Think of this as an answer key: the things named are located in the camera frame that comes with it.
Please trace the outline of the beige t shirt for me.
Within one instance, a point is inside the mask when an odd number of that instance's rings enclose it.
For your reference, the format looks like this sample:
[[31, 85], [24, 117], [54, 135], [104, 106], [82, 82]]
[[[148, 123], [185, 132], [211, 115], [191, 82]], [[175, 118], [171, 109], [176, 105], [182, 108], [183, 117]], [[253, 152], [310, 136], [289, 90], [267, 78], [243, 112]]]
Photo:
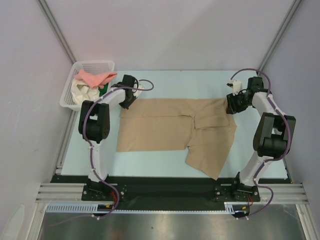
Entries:
[[120, 113], [116, 150], [187, 149], [186, 164], [217, 180], [237, 129], [226, 108], [226, 98], [138, 99]]

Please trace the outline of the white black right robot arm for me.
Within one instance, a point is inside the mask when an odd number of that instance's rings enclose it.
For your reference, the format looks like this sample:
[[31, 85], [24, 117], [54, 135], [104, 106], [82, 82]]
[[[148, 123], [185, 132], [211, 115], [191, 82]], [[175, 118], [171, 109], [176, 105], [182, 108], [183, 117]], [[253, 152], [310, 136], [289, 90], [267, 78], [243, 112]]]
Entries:
[[237, 173], [229, 194], [237, 202], [258, 201], [260, 177], [271, 163], [282, 160], [290, 151], [296, 118], [278, 107], [271, 90], [264, 87], [259, 76], [249, 78], [246, 88], [236, 79], [230, 79], [227, 85], [232, 88], [232, 93], [226, 97], [228, 114], [234, 115], [253, 107], [260, 115], [252, 142], [253, 155]]

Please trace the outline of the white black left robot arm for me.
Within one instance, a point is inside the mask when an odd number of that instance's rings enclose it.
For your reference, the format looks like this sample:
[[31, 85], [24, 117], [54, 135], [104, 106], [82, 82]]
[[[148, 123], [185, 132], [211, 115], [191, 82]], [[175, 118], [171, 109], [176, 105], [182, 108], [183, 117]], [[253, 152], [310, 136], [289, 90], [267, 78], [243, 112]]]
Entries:
[[112, 187], [103, 183], [108, 177], [108, 171], [101, 148], [111, 130], [111, 109], [117, 105], [128, 109], [141, 94], [140, 86], [134, 76], [125, 74], [122, 81], [113, 84], [97, 100], [85, 100], [81, 105], [78, 132], [88, 143], [90, 164], [90, 172], [82, 191], [83, 201], [106, 201], [110, 195], [115, 194]]

